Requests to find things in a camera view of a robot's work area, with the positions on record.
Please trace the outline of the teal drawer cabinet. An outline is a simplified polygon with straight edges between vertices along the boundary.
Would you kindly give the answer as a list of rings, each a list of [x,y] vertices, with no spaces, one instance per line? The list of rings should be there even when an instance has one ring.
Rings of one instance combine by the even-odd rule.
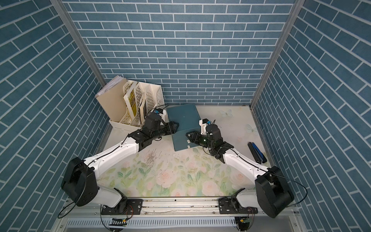
[[[194,143],[189,143],[187,134],[193,131],[201,131],[199,125],[200,115],[195,104],[185,104],[167,108],[169,121],[179,124],[177,132],[172,134],[175,151],[197,147]]]

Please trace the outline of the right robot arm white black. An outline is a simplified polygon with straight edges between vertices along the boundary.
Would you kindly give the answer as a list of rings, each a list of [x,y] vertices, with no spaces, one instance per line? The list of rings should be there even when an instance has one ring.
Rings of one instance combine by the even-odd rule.
[[[252,214],[260,208],[271,218],[277,217],[294,200],[294,195],[282,171],[268,168],[237,152],[223,140],[215,124],[203,124],[202,130],[186,134],[188,140],[209,150],[214,158],[238,170],[255,183],[255,193],[241,188],[230,197],[219,200],[220,213]]]

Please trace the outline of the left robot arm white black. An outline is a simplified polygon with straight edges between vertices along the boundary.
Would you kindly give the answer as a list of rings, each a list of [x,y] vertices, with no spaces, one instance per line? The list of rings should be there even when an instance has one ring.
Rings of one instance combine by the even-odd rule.
[[[160,114],[152,112],[145,118],[141,128],[129,133],[117,145],[85,159],[72,159],[66,168],[61,184],[62,190],[76,206],[97,203],[115,208],[124,204],[126,196],[115,188],[99,185],[97,183],[99,177],[118,162],[151,145],[154,140],[175,134],[178,127],[177,122],[164,122]]]

